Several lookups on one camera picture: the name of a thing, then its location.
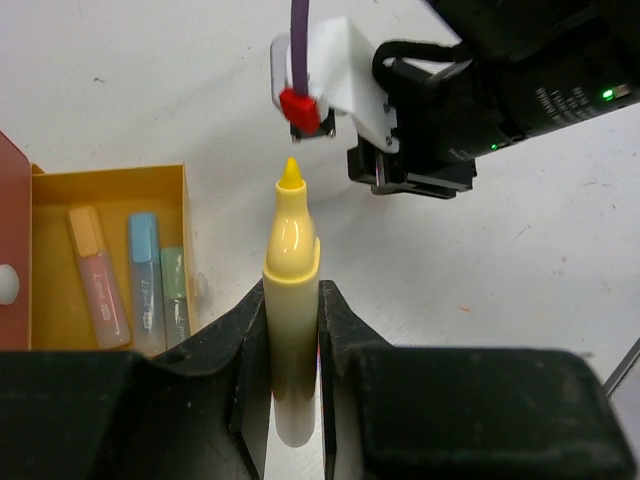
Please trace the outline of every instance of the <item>highlighter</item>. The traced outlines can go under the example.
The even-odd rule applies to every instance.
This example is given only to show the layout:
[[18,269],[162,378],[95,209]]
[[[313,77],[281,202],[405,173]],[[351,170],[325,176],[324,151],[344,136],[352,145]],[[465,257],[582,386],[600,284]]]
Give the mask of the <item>highlighter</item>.
[[75,208],[68,220],[96,342],[104,350],[129,343],[129,325],[98,213],[93,207]]
[[158,220],[153,213],[129,216],[133,347],[154,356],[167,349],[164,333]]
[[173,348],[191,336],[184,278],[184,251],[182,247],[163,248],[161,258],[167,347]]
[[276,209],[262,267],[276,431],[290,447],[313,434],[320,240],[307,184],[290,158],[276,184]]

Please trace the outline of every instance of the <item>open box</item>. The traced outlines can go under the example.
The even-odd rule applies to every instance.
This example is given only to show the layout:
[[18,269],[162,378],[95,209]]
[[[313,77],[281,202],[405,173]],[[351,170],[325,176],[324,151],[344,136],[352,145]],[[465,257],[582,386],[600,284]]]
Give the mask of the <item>open box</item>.
[[[67,212],[95,207],[131,332],[127,218],[158,218],[160,248],[185,252],[191,333],[199,329],[189,201],[183,165],[44,173],[0,133],[0,265],[20,280],[12,305],[0,305],[0,350],[97,350],[76,264]],[[122,348],[132,348],[128,344]]]

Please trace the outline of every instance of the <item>green highlighter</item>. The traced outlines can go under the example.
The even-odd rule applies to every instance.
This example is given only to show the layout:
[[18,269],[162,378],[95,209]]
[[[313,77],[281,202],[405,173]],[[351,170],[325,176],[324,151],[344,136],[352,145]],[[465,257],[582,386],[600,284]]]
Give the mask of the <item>green highlighter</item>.
[[167,348],[173,348],[191,336],[187,308],[187,285],[184,278],[182,247],[164,248],[160,252],[162,292]]

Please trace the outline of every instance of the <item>box lid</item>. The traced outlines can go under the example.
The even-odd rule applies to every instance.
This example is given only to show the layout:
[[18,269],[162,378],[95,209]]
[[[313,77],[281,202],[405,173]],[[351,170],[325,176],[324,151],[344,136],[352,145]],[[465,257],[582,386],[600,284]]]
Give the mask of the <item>box lid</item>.
[[0,265],[18,275],[11,305],[0,305],[0,351],[30,346],[31,165],[0,132]]

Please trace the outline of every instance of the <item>white table surface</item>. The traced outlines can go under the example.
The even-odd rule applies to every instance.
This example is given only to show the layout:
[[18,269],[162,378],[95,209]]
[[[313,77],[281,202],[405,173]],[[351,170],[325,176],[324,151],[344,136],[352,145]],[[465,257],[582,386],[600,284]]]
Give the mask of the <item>white table surface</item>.
[[[287,0],[178,3],[0,0],[0,129],[52,172],[186,163],[207,323],[260,278],[295,154],[323,277],[388,340],[557,347],[611,373],[640,336],[640,107],[480,159],[456,200],[377,198],[347,178],[348,121],[292,146],[270,103]],[[312,2],[344,14],[375,44],[454,40],[418,0]],[[271,435],[268,479],[322,478],[317,420],[298,450]]]

